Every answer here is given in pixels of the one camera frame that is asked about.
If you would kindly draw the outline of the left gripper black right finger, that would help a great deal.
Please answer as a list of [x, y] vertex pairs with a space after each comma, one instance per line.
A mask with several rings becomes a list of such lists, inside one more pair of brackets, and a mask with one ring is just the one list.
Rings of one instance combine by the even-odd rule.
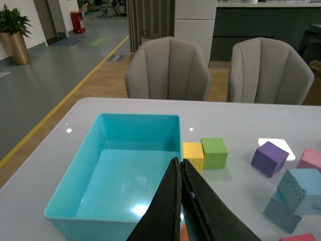
[[189, 160], [181, 162], [182, 205], [190, 240], [260, 240], [219, 198]]

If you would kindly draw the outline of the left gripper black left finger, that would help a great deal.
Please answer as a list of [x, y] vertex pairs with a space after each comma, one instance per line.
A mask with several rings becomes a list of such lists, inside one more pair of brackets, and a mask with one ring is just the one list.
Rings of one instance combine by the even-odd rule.
[[182, 174], [177, 157], [171, 159], [161, 183], [128, 240], [180, 240]]

